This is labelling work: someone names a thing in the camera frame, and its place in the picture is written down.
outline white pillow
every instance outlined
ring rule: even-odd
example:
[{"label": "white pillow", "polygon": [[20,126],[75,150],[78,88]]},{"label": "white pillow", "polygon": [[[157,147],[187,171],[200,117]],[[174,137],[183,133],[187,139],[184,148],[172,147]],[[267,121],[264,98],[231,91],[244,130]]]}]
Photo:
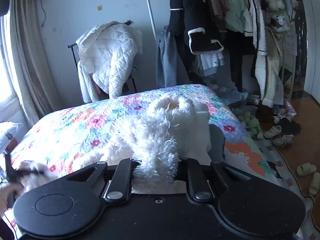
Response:
[{"label": "white pillow", "polygon": [[22,126],[22,123],[2,122],[0,120],[0,153],[6,149]]}]

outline electrical cord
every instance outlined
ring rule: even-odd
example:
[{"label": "electrical cord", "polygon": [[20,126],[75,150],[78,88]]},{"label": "electrical cord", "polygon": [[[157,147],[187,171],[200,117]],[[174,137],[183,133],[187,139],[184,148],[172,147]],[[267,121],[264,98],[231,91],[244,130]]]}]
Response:
[{"label": "electrical cord", "polygon": [[[5,218],[7,219],[7,221],[9,222],[9,224],[11,225],[11,223],[10,223],[9,219],[7,218],[7,216],[6,216],[5,214],[4,214],[4,216],[5,216]],[[11,227],[12,227],[12,229],[13,229],[13,231],[14,231],[14,234],[16,235],[16,239],[18,239],[18,237],[17,237],[17,232],[16,232],[16,230],[14,229],[13,225],[11,225]]]},{"label": "electrical cord", "polygon": [[43,9],[42,0],[40,0],[40,4],[41,4],[41,8],[42,8],[42,10],[44,12],[44,20],[43,20],[43,23],[41,24],[41,28],[42,28],[44,26],[45,20],[47,19],[47,14],[45,13],[45,10]]}]

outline floral quilt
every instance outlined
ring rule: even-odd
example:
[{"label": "floral quilt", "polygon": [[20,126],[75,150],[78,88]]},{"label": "floral quilt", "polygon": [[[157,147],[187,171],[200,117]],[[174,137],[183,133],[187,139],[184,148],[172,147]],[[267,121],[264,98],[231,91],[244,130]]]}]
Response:
[{"label": "floral quilt", "polygon": [[[263,154],[229,108],[208,87],[194,84],[121,96],[48,114],[14,149],[12,165],[17,168],[23,160],[34,160],[46,164],[59,176],[67,175],[73,172],[76,158],[106,145],[112,135],[113,121],[125,115],[143,115],[153,100],[171,91],[208,106],[209,122],[220,127],[226,138],[224,155],[228,164],[277,183]],[[15,226],[12,214],[7,213]]]}]

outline beige curtain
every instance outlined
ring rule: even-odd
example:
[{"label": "beige curtain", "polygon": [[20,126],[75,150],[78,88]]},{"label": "beige curtain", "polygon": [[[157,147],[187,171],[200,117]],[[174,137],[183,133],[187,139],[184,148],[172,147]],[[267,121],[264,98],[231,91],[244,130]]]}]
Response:
[{"label": "beige curtain", "polygon": [[31,127],[41,117],[60,109],[40,38],[35,0],[12,0],[4,28],[9,72]]}]

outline black jacket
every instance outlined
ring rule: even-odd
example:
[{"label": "black jacket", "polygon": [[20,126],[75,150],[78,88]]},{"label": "black jacket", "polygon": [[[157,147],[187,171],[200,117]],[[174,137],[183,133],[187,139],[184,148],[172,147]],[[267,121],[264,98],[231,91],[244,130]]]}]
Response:
[{"label": "black jacket", "polygon": [[174,35],[184,32],[185,42],[193,54],[223,50],[219,30],[211,21],[206,2],[203,0],[170,0],[170,8],[168,30]]}]

